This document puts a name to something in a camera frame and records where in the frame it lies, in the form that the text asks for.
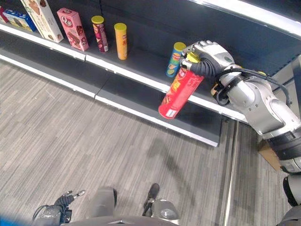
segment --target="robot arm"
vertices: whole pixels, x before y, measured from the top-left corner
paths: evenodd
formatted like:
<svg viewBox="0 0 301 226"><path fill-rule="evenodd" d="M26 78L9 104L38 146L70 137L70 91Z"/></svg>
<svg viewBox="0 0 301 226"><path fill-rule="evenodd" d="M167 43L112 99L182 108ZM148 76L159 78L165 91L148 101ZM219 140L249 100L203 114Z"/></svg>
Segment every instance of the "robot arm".
<svg viewBox="0 0 301 226"><path fill-rule="evenodd" d="M201 63L185 59L189 52L199 56ZM301 174L301 122L289 108L287 90L262 73L236 65L229 52L216 42L199 41L188 46L182 52L181 66L205 78L216 79L212 93L217 102L220 105L230 102L245 115L250 126L267 140L277 154L282 170L290 174L284 180L289 203L300 205L301 176L298 174ZM286 104L275 97L269 82L283 89L287 97Z"/></svg>

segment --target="orange pringles can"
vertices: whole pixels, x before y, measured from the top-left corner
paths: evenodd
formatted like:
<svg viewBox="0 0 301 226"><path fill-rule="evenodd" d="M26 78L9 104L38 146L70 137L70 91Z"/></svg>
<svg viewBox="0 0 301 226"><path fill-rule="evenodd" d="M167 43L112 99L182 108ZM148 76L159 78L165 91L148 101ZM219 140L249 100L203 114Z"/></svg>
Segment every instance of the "orange pringles can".
<svg viewBox="0 0 301 226"><path fill-rule="evenodd" d="M120 60L127 58L127 26L124 23L114 25L116 35L117 54Z"/></svg>
<svg viewBox="0 0 301 226"><path fill-rule="evenodd" d="M203 76L181 67L159 106L160 115L166 119L174 119L203 79Z"/></svg>

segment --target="black cable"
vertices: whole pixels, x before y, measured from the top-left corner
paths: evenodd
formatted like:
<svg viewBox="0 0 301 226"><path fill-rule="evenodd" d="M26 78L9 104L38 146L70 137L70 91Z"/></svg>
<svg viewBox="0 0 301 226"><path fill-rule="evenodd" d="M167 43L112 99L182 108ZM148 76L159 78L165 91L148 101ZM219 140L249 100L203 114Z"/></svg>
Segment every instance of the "black cable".
<svg viewBox="0 0 301 226"><path fill-rule="evenodd" d="M221 73L219 73L217 75L217 77L220 78L222 75L228 74L228 73L231 73L231 72L241 72L241 73L251 74L251 75L253 75L255 77L264 79L264 80L266 80L266 81L268 81L270 83L273 83L273 84L279 86L282 89L283 93L285 94L286 105L288 107L291 106L291 100L290 100L290 96L289 96L287 88L284 85L282 85L279 82L277 82L276 80L272 79L271 77L265 76L263 74L260 74L259 72L256 72L256 71L253 71L253 70L249 70L249 69L244 69L244 68L230 68L228 70L225 70L225 71L222 71Z"/></svg>
<svg viewBox="0 0 301 226"><path fill-rule="evenodd" d="M38 208L36 209L36 211L34 212L33 217L32 217L32 220L33 220L33 221L35 220L35 218L37 217L37 215L41 212L41 210L42 210L44 207L48 207L48 205L42 205L42 206L40 206L40 207L38 207Z"/></svg>

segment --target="product packaging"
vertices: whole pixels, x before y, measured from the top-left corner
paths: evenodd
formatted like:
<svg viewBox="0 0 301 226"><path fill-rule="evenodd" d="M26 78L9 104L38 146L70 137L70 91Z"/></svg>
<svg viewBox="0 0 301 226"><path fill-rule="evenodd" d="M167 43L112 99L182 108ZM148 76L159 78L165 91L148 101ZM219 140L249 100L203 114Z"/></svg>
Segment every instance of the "product packaging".
<svg viewBox="0 0 301 226"><path fill-rule="evenodd" d="M89 45L80 21L79 13L67 8L61 8L57 14L71 46L82 51L87 50Z"/></svg>
<svg viewBox="0 0 301 226"><path fill-rule="evenodd" d="M120 60L127 58L127 26L123 23L114 25L116 35L117 54Z"/></svg>
<svg viewBox="0 0 301 226"><path fill-rule="evenodd" d="M166 70L166 75L168 77L173 78L177 74L180 67L181 53L184 48L186 48L186 45L183 42L176 42L174 44L173 53L171 54Z"/></svg>
<svg viewBox="0 0 301 226"><path fill-rule="evenodd" d="M0 6L0 22L7 23L8 19L3 15L4 8Z"/></svg>
<svg viewBox="0 0 301 226"><path fill-rule="evenodd" d="M168 93L166 93L159 106L158 111L162 117L174 119L203 79L203 76L198 76L192 71L180 68Z"/></svg>
<svg viewBox="0 0 301 226"><path fill-rule="evenodd" d="M93 29L99 50L105 53L109 50L107 36L104 29L104 18L102 16L94 16L91 18Z"/></svg>
<svg viewBox="0 0 301 226"><path fill-rule="evenodd" d="M3 15L9 20L12 25L16 27L22 27L31 32L34 32L37 29L27 14L19 13L11 9L6 9Z"/></svg>
<svg viewBox="0 0 301 226"><path fill-rule="evenodd" d="M63 40L47 0L21 0L21 2L43 38L55 42Z"/></svg>

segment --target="dark gray shelf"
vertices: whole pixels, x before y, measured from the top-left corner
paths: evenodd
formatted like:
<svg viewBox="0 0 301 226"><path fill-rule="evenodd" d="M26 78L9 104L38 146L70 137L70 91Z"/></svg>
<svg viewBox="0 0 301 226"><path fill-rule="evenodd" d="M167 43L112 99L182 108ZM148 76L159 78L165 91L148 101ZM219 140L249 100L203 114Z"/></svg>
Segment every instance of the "dark gray shelf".
<svg viewBox="0 0 301 226"><path fill-rule="evenodd" d="M62 55L35 43L14 38L4 32L0 32L0 39L2 43L1 55L54 76L57 79L53 81L63 85L67 84L71 89L80 92L83 89L87 91L84 91L85 94L89 92L91 97L95 96L108 79L108 74L99 67Z"/></svg>
<svg viewBox="0 0 301 226"><path fill-rule="evenodd" d="M222 116L210 110L187 102L174 120L167 120L158 113L164 94L148 86L131 81L122 76L112 75L97 94L96 99L108 103L116 103L115 107L122 110L137 111L136 115L157 122L164 127L187 136L217 146L220 139Z"/></svg>

